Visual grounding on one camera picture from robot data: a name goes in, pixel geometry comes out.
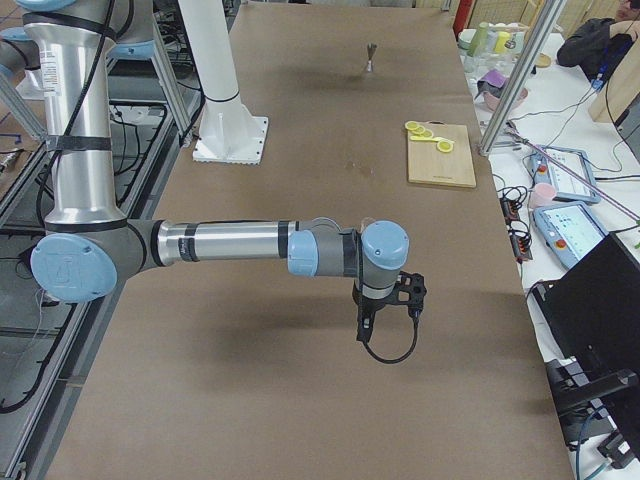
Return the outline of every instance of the red object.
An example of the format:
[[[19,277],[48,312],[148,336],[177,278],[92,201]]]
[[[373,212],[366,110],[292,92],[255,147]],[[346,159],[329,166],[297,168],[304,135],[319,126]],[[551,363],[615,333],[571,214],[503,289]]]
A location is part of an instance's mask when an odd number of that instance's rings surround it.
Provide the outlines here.
[[[453,34],[456,36],[456,40],[458,39],[458,35],[460,35],[460,32],[464,30],[464,27],[467,26],[469,13],[473,8],[473,1],[474,0],[461,0],[460,4],[458,5],[456,19],[453,21]]]

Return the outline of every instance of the label sticker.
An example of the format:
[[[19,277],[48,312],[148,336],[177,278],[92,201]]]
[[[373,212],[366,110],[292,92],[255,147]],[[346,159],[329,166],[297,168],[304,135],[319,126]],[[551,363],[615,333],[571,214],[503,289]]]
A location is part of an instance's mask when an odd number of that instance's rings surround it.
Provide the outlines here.
[[[42,87],[45,97],[60,95],[60,77],[58,75],[58,59],[51,51],[40,52],[40,69]]]

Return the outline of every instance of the white desk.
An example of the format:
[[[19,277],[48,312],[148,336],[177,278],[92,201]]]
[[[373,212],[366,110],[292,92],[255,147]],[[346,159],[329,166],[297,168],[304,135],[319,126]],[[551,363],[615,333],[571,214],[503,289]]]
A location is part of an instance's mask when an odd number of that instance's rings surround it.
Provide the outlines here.
[[[562,42],[563,39],[560,34],[552,34],[550,36],[543,52],[553,59],[553,63],[549,68],[538,69],[537,74],[527,81],[526,88],[529,90],[529,96],[520,107],[511,112],[510,118],[533,112],[562,110],[569,105],[578,103],[583,95],[589,91],[589,82],[579,67],[565,68],[555,63],[555,54]],[[476,81],[484,73],[486,73],[486,69],[480,68],[474,74],[467,74],[469,89],[474,96],[477,93]],[[562,135],[553,141],[553,144],[559,147],[585,150],[589,160],[595,165],[616,170],[618,163],[612,150],[613,146],[620,142],[620,135],[612,124],[595,123],[591,120],[588,108],[595,98],[595,94],[589,97],[586,102],[577,107],[577,111],[576,108],[571,108],[563,113],[545,113],[523,118],[516,121],[517,128],[523,136],[533,143],[548,144],[556,137],[567,119],[575,111],[575,116],[569,121]],[[492,112],[486,107],[482,97],[475,100],[475,106],[478,121],[481,124],[482,122],[488,122]],[[522,163],[522,159],[529,153],[528,148],[519,151],[507,148],[494,149],[489,156],[493,173],[502,177],[507,186],[531,186],[531,177]],[[614,177],[640,174],[640,164],[624,143],[616,147],[615,153],[622,163],[622,170],[618,173],[611,173],[594,169],[595,176]],[[638,186],[638,181],[598,183],[599,188],[636,213],[640,212],[640,189]],[[496,188],[502,187],[501,180],[496,179]],[[618,230],[633,225],[631,219],[604,200],[591,208],[602,224],[609,230]],[[522,286],[527,291],[538,280],[561,278],[567,272],[567,269],[561,265],[546,246],[544,239],[531,222],[527,207],[521,209],[520,217],[523,219],[529,217],[528,223],[532,234],[531,251],[533,260],[525,262],[522,266]],[[640,241],[638,230],[635,229],[623,233],[620,238],[623,239],[629,250],[637,258],[640,258],[640,251],[633,247]],[[545,362],[554,358],[561,359],[563,355],[533,298],[529,299],[529,311]],[[595,437],[582,446],[580,451],[581,478],[584,479],[602,463],[603,458],[595,447],[604,437]],[[575,455],[571,453],[570,458],[575,468]],[[597,478],[602,480],[637,480],[640,478],[640,462],[633,460],[624,470],[607,468]]]

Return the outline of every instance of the white pillar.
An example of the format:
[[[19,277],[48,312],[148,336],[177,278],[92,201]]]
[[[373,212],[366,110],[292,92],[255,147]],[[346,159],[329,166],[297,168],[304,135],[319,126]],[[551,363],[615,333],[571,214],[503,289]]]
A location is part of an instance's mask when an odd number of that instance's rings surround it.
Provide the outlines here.
[[[189,44],[207,97],[200,140],[202,162],[260,163],[268,119],[242,104],[221,0],[179,0]]]

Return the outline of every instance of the brown tabletop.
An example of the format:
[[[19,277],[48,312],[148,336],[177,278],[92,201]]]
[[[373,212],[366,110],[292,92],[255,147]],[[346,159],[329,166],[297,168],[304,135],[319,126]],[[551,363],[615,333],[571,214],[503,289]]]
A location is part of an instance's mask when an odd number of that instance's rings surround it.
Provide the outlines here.
[[[128,282],[48,478],[569,479],[489,164],[475,189],[407,181],[406,120],[480,133],[436,9],[249,4],[242,98],[259,166],[183,152],[156,218],[392,219],[429,293],[414,355],[355,342],[352,280],[282,261],[180,264]],[[376,43],[375,73],[364,74]],[[379,314],[373,346],[410,342]]]

